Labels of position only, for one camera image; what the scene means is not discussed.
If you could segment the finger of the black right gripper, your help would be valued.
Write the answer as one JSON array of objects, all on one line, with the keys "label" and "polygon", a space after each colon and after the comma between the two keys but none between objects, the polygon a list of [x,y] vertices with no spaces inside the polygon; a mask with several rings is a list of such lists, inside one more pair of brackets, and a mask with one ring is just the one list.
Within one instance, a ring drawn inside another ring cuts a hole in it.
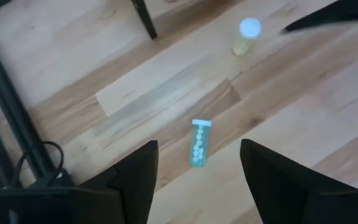
[{"label": "finger of the black right gripper", "polygon": [[358,21],[358,0],[336,0],[284,27],[281,33]]}]

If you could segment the teal vial white pills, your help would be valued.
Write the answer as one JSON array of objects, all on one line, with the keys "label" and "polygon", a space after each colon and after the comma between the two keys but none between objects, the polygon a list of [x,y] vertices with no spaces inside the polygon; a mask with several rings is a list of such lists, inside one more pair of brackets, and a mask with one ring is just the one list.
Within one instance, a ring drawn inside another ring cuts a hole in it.
[{"label": "teal vial white pills", "polygon": [[204,167],[212,122],[209,120],[194,119],[192,125],[193,136],[191,140],[189,164],[192,167]]}]

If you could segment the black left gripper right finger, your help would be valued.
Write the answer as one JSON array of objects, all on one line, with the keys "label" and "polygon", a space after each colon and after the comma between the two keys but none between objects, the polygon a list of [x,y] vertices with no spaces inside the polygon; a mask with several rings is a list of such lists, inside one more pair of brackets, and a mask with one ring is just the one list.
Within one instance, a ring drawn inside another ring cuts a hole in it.
[{"label": "black left gripper right finger", "polygon": [[301,223],[310,191],[353,190],[250,139],[241,141],[240,158],[263,224]]}]

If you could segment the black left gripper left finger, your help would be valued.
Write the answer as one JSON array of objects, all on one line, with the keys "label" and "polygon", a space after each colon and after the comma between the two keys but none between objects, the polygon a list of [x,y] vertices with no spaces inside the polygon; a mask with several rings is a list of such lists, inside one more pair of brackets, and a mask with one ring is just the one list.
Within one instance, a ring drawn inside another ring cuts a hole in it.
[{"label": "black left gripper left finger", "polygon": [[119,192],[127,224],[147,224],[157,171],[158,141],[151,140],[80,186]]}]

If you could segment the yellow pill vial white cap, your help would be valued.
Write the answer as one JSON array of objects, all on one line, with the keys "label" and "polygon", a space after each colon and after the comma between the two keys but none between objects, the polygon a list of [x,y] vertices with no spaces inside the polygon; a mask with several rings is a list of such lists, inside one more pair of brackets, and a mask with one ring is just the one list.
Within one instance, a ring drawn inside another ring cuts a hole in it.
[{"label": "yellow pill vial white cap", "polygon": [[244,55],[251,43],[258,39],[262,31],[262,25],[258,19],[249,17],[239,24],[239,38],[232,46],[232,52],[236,56]]}]

